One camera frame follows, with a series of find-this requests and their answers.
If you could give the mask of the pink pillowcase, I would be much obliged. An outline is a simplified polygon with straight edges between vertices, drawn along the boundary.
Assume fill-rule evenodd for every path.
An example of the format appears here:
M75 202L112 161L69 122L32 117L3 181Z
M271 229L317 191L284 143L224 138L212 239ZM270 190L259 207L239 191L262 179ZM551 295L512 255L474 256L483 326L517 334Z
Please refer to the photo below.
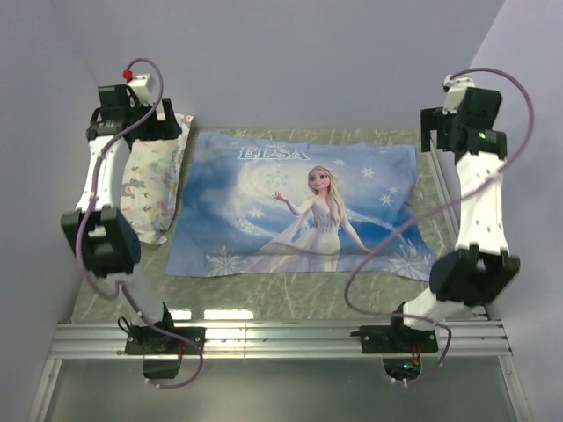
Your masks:
M410 223L415 148L198 135L166 271L171 276L335 273L427 280Z

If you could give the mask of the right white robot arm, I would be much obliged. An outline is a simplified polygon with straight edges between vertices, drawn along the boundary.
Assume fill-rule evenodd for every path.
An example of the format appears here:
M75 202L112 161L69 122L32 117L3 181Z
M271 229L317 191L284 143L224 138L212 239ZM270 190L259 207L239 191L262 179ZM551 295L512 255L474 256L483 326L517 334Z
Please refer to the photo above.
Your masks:
M520 270L509 252L502 216L502 176L507 136L493 129L502 97L469 78L450 84L443 106L420 112L422 149L453 153L463 201L453 251L434 262L428 287L398 308L387 331L392 348L407 351L418 331L452 314L493 302Z

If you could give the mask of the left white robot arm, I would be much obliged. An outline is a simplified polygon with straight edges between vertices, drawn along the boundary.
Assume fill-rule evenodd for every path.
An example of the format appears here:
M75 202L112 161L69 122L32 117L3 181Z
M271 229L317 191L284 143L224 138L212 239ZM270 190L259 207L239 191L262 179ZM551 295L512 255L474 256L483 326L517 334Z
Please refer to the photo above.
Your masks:
M168 353L179 343L169 310L139 267L140 241L121 212L121 183L136 141L178 137L170 99L154 94L145 75L100 86L100 106L86 130L89 168L74 210L61 216L62 231L85 280L106 300L123 299L129 316L118 325L144 353Z

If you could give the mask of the white patterned pillow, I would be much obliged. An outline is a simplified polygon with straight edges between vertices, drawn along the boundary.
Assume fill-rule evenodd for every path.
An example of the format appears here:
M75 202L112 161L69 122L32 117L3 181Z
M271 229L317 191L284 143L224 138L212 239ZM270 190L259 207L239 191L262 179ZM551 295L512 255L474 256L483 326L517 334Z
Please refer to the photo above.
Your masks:
M121 212L141 242L160 245L176 212L181 168L194 117L175 115L181 132L174 140L136 141L121 185Z

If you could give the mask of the aluminium mounting rail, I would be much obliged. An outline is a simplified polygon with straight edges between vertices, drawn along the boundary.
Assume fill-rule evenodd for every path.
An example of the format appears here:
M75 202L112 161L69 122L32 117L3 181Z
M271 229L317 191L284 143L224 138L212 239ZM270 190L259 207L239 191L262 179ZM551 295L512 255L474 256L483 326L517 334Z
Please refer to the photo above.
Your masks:
M375 358L361 351L351 333L362 320L293 320L179 322L181 328L205 329L204 358L337 359ZM499 321L452 321L449 357L509 356L506 332ZM49 359L126 359L126 334L114 324L59 324Z

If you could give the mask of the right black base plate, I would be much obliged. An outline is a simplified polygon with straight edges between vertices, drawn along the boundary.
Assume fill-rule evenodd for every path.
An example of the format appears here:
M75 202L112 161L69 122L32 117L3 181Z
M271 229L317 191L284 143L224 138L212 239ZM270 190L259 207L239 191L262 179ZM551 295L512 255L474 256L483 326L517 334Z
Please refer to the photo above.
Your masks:
M436 353L438 344L433 331L419 331L409 327L390 325L362 325L350 332L358 338L363 354Z

